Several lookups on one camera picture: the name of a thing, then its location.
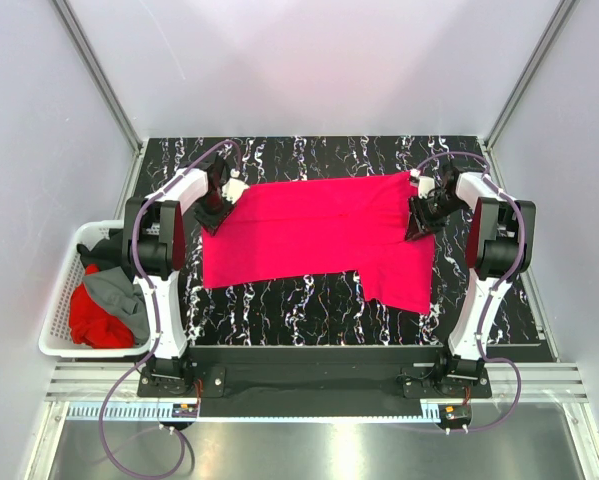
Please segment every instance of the marble table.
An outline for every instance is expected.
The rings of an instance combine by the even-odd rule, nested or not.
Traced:
[[[219,138],[150,139],[135,188],[146,195],[179,165]],[[317,178],[387,175],[408,170],[433,153],[481,154],[476,137],[250,137],[235,138],[249,184]],[[477,166],[456,157],[458,166]],[[439,162],[432,163],[432,172]],[[356,272],[270,280],[229,288],[202,287],[200,226],[184,222],[187,258],[181,272],[183,321],[193,345],[437,345],[452,331],[467,287],[464,248],[469,212],[455,213],[436,237],[430,314],[420,315],[363,299]],[[524,287],[516,281],[503,300],[490,342],[537,344]]]

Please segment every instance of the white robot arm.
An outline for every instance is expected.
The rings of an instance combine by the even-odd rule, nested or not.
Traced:
[[[435,364],[434,376],[439,382],[474,384],[483,370],[481,352],[486,351],[499,305],[511,286],[512,278],[499,280],[514,264],[519,251],[519,221],[508,202],[486,184],[487,175],[450,166],[444,171],[439,187],[435,187],[433,179],[421,177],[417,170],[411,171],[411,177],[418,187],[418,196],[410,199],[408,241],[438,232],[446,225],[447,216],[456,210],[469,208],[473,212],[465,251],[468,291],[446,350]],[[522,200],[514,202],[525,228],[524,256],[515,272],[518,274],[528,268],[532,256],[535,205]],[[489,296],[492,300],[479,329]]]
[[[141,286],[146,301],[151,349],[159,336],[157,349],[147,365],[150,378],[178,380],[186,376],[179,360],[188,346],[181,322],[178,292],[179,270],[185,263],[186,252],[183,215],[193,210],[202,227],[214,234],[248,188],[236,175],[228,174],[225,161],[217,154],[214,161],[205,167],[177,170],[175,176],[161,187],[160,191],[165,193],[150,205],[142,219],[137,251],[148,279],[137,276],[135,282]],[[126,203],[122,254],[132,267],[131,242],[135,218],[141,206],[157,194],[131,198]],[[150,283],[154,286],[156,308]],[[157,331],[157,312],[160,331]]]

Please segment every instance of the gray wall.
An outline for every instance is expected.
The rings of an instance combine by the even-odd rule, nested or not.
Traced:
[[[51,2],[0,0],[0,479],[22,478],[32,445],[68,240],[113,215],[131,158]]]
[[[481,134],[558,0],[71,0],[147,136]]]
[[[510,192],[537,203],[532,268],[599,425],[599,0],[579,3],[495,154]]]

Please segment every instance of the white plastic basket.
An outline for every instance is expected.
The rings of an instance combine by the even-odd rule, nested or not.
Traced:
[[[77,244],[82,243],[92,249],[97,242],[108,237],[108,231],[123,228],[122,220],[86,223],[75,233],[61,266],[61,272],[52,291],[50,308],[46,314],[39,337],[39,348],[46,355],[65,358],[118,358],[128,355],[141,355],[148,351],[149,342],[133,348],[92,348],[76,344],[70,336],[68,316],[72,292],[83,281],[85,269],[81,265]]]

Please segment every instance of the red garment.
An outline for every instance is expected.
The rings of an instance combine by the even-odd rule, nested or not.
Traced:
[[[358,270],[364,298],[430,311],[434,238],[406,243],[410,175],[254,185],[212,237],[206,288]]]
[[[86,275],[98,271],[96,265],[90,265]],[[93,348],[130,348],[135,343],[130,329],[93,302],[83,283],[72,293],[68,326],[73,342]]]

